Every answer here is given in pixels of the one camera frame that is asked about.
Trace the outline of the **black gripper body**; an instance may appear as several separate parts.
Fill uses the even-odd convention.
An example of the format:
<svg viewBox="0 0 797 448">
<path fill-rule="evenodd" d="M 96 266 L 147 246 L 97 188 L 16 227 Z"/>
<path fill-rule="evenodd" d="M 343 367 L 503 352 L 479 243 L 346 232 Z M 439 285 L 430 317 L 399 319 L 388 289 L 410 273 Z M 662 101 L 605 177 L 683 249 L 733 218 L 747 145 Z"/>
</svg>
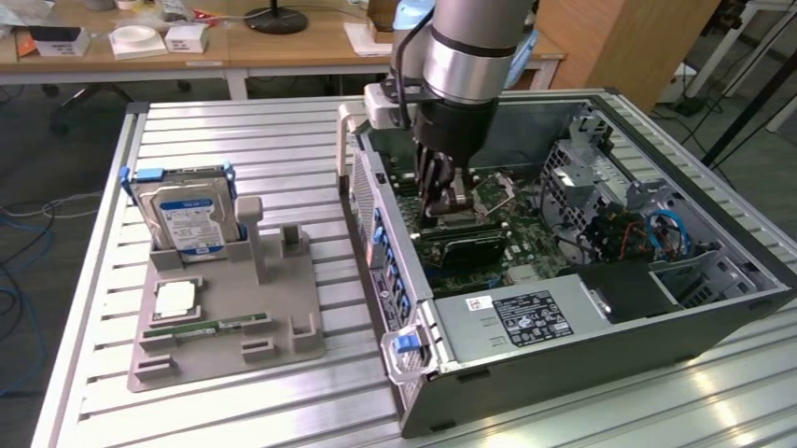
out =
<svg viewBox="0 0 797 448">
<path fill-rule="evenodd" d="M 483 148 L 498 100 L 466 105 L 447 100 L 418 104 L 412 134 L 418 144 L 452 160 L 466 169 L 471 157 Z"/>
</svg>

